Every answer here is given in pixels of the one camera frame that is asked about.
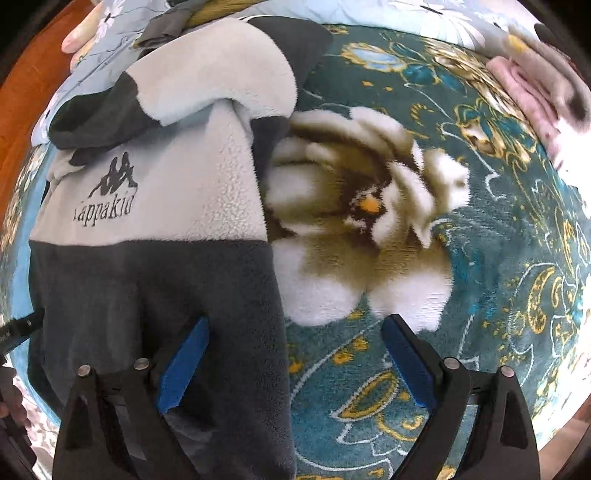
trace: hand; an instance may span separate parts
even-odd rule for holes
[[[22,406],[22,392],[12,383],[17,371],[9,367],[0,367],[0,388],[4,401],[0,401],[0,419],[12,416],[18,424],[30,427],[27,410]]]

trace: fleece fabric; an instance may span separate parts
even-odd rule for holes
[[[66,402],[79,365],[127,368],[205,315],[210,346],[168,416],[179,442],[204,479],[294,476],[256,173],[330,41],[310,21],[221,20],[59,110],[50,138],[62,150],[30,237],[31,296],[46,316],[29,374],[50,404]]]

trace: metal screw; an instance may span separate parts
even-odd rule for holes
[[[136,370],[146,370],[150,366],[150,360],[147,358],[138,358],[134,363]]]
[[[457,358],[453,358],[452,356],[448,356],[444,361],[443,365],[448,367],[449,370],[457,370],[460,368],[460,362]]]
[[[78,376],[84,378],[88,375],[90,375],[90,365],[81,365],[78,369]]]
[[[515,372],[513,371],[513,369],[511,367],[506,366],[506,365],[503,365],[501,367],[501,373],[506,377],[513,377],[513,375],[515,375]]]

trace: wooden surface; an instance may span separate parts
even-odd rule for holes
[[[68,4],[33,38],[0,88],[0,219],[31,146],[33,126],[70,73],[61,41],[92,7],[89,0]]]

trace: flower pattern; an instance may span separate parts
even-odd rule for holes
[[[103,38],[106,35],[107,30],[113,26],[113,23],[115,22],[115,18],[123,10],[124,3],[125,3],[125,0],[113,0],[113,4],[105,8],[104,15],[100,19],[99,26],[96,30],[95,44],[101,38]]]
[[[399,10],[424,12],[420,35],[437,38],[440,31],[445,31],[445,40],[458,43],[460,40],[466,48],[474,50],[475,43],[485,46],[484,36],[470,23],[471,20],[460,11],[446,8],[440,4],[428,4],[422,0],[392,0],[390,5]]]
[[[468,204],[468,169],[419,148],[388,115],[355,107],[349,116],[296,112],[273,154],[264,203],[284,231],[272,243],[284,311],[323,325],[365,293],[375,314],[434,330],[452,274],[431,222]]]

